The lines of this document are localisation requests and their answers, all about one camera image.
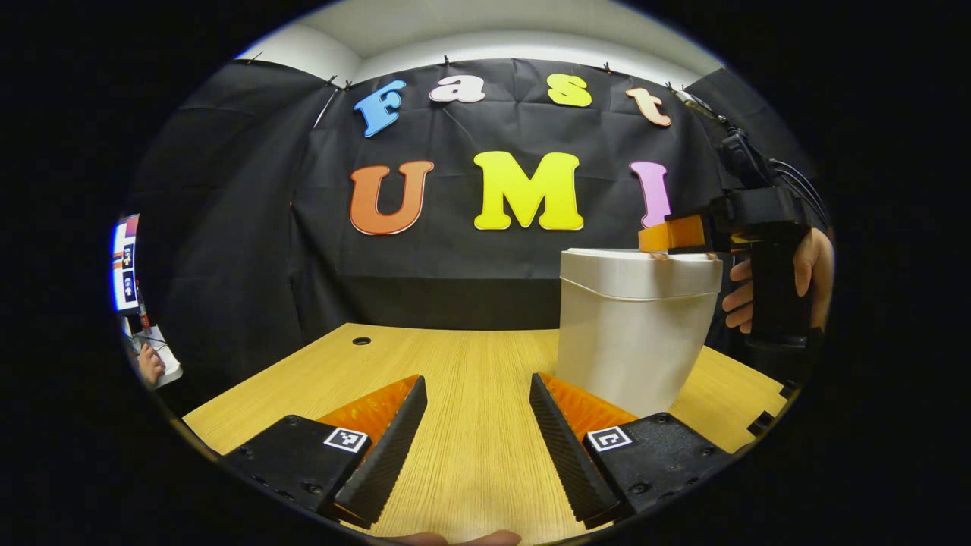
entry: computer monitor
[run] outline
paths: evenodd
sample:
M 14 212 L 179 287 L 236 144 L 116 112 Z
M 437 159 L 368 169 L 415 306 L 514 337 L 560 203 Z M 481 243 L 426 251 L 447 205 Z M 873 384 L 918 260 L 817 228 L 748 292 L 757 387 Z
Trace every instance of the computer monitor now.
M 115 225 L 112 247 L 112 292 L 115 309 L 122 315 L 138 314 L 138 292 L 135 286 L 135 231 L 138 215 L 124 217 Z

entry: white bin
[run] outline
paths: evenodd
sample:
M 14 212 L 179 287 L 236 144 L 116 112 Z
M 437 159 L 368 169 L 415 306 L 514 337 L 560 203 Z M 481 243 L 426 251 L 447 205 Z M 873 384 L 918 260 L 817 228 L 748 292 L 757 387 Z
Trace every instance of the white bin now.
M 721 290 L 721 261 L 570 249 L 556 377 L 638 417 L 667 411 L 691 373 Z

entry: person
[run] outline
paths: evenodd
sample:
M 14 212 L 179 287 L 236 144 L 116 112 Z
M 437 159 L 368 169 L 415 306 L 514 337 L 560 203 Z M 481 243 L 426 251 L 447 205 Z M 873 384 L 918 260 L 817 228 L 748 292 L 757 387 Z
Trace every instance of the person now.
M 792 263 L 795 266 L 795 289 L 799 297 L 806 295 L 810 283 L 814 287 L 809 327 L 825 330 L 836 265 L 833 245 L 825 233 L 814 227 L 796 247 Z M 751 278 L 752 262 L 745 260 L 735 265 L 729 276 L 736 283 Z M 752 333 L 752 306 L 752 282 L 748 282 L 721 302 L 721 308 L 729 312 L 725 317 L 725 324 L 728 327 L 738 326 L 742 333 Z
M 142 344 L 138 353 L 138 372 L 150 387 L 158 385 L 158 378 L 165 373 L 165 362 L 148 342 Z
M 407 536 L 396 536 L 388 540 L 408 546 L 517 546 L 522 538 L 512 531 L 502 529 L 475 540 L 452 545 L 437 532 L 419 532 Z

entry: black backdrop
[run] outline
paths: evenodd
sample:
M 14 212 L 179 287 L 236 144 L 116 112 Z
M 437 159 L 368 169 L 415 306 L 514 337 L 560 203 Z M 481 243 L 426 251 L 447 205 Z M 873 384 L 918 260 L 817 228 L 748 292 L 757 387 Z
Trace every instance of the black backdrop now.
M 8 204 L 34 204 L 27 223 L 5 218 L 24 234 L 13 252 L 34 265 L 14 267 L 20 278 L 5 286 L 19 542 L 350 541 L 214 471 L 168 427 L 127 368 L 105 282 L 105 233 L 158 127 L 226 58 L 318 5 L 240 0 L 230 14 L 170 0 L 142 7 L 142 24 L 114 6 L 13 12 L 37 38 L 13 50 L 15 127 L 20 114 L 29 122 L 12 133 L 5 186 L 27 190 Z M 953 78 L 886 85 L 901 66 L 952 74 L 939 52 L 953 29 L 933 2 L 884 13 L 878 26 L 872 6 L 832 8 L 651 7 L 758 88 L 838 181 L 824 196 L 840 219 L 840 261 L 824 359 L 786 417 L 709 486 L 610 543 L 909 544 L 956 528 L 966 509 L 960 428 L 942 419 L 963 407 L 950 380 L 960 366 L 947 364 L 960 362 L 949 348 L 964 332 L 925 305 L 953 270 L 920 259 L 959 248 L 941 248 L 959 233 L 944 237 L 941 191 L 958 195 L 963 181 L 951 162 L 922 156 L 932 146 L 938 159 L 960 157 L 959 141 L 928 137 L 952 128 L 948 111 L 901 108 L 903 97 L 959 99 L 966 89 Z
M 556 73 L 583 78 L 592 104 L 553 103 L 546 78 Z M 428 98 L 441 79 L 462 74 L 485 81 L 484 100 Z M 728 74 L 719 70 L 691 91 L 748 129 L 767 154 L 812 175 L 774 111 Z M 353 105 L 395 80 L 406 84 L 400 118 L 365 138 Z M 670 126 L 645 119 L 624 94 L 634 87 L 662 100 Z M 546 154 L 576 156 L 584 227 L 546 230 L 534 220 L 528 228 L 476 228 L 483 171 L 473 158 L 491 151 L 511 153 L 527 176 Z M 434 163 L 418 220 L 394 235 L 354 228 L 351 172 L 389 167 L 378 199 L 389 213 L 402 203 L 397 166 L 414 160 Z M 190 409 L 347 322 L 557 327 L 559 251 L 637 246 L 645 202 L 633 161 L 664 165 L 674 213 L 738 186 L 697 114 L 663 85 L 624 74 L 492 59 L 425 66 L 343 90 L 282 65 L 233 61 L 161 129 L 128 204 L 142 215 L 138 270 L 150 315 L 185 368 L 160 393 L 177 410 Z M 718 312 L 709 343 L 724 349 L 722 320 Z

